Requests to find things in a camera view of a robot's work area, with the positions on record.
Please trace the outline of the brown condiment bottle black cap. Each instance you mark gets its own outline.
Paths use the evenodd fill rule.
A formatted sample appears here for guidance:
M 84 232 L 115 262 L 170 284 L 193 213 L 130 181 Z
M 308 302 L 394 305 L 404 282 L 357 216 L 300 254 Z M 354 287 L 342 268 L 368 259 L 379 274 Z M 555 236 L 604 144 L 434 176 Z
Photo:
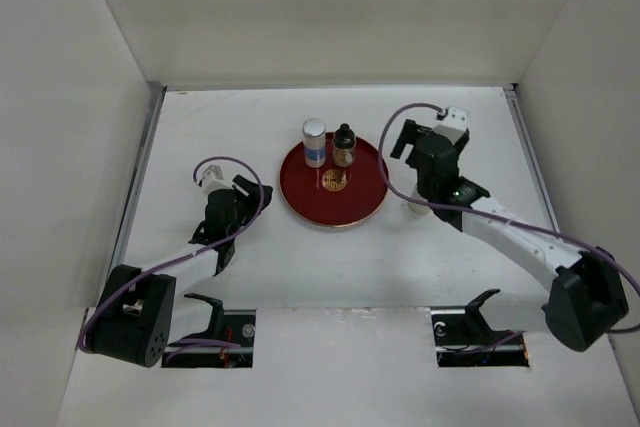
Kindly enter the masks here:
M 335 165 L 347 168 L 354 163 L 356 142 L 357 137 L 350 125 L 342 123 L 332 137 L 332 156 Z

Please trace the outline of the blue label spice jar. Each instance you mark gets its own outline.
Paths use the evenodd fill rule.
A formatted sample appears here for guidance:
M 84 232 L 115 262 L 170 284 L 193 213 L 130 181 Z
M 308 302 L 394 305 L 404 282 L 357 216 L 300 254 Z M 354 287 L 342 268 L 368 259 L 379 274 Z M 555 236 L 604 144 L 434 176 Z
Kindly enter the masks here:
M 309 118 L 302 125 L 303 154 L 307 166 L 320 168 L 326 161 L 326 127 L 318 118 Z

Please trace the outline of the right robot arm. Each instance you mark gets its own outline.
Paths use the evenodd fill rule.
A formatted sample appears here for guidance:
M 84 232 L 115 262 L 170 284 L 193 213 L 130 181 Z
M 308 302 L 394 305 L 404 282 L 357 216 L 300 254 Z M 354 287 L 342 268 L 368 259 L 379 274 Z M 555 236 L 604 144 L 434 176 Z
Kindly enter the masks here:
M 480 185 L 459 173 L 468 130 L 404 122 L 391 155 L 417 174 L 420 204 L 456 230 L 503 254 L 549 294 L 542 307 L 549 332 L 583 352 L 629 312 L 619 270 L 603 250 L 530 226 L 504 209 Z

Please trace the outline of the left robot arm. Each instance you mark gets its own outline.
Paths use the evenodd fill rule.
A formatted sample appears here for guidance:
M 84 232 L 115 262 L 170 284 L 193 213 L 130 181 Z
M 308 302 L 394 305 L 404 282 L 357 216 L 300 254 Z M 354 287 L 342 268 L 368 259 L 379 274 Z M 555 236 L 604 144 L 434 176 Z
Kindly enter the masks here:
M 204 219 L 186 248 L 157 267 L 112 269 L 80 335 L 83 352 L 145 368 L 251 365 L 255 314 L 227 311 L 196 286 L 228 267 L 236 236 L 269 206 L 273 189 L 240 175 L 231 185 L 200 185 L 208 193 Z

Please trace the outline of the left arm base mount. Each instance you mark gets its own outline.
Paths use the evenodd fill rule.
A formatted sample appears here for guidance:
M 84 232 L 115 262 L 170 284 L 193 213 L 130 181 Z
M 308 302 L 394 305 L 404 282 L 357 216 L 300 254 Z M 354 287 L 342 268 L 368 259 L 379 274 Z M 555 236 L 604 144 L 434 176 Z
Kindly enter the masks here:
M 189 293 L 175 305 L 163 368 L 253 366 L 257 312 L 228 310 L 220 299 Z

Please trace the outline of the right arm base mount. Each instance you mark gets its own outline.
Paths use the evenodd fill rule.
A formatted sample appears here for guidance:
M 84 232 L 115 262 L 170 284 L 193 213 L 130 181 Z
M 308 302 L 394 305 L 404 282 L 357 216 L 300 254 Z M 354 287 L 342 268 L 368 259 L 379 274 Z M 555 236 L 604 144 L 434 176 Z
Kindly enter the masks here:
M 440 368 L 528 368 L 524 332 L 494 330 L 481 308 L 499 289 L 489 289 L 466 305 L 430 310 L 435 357 Z

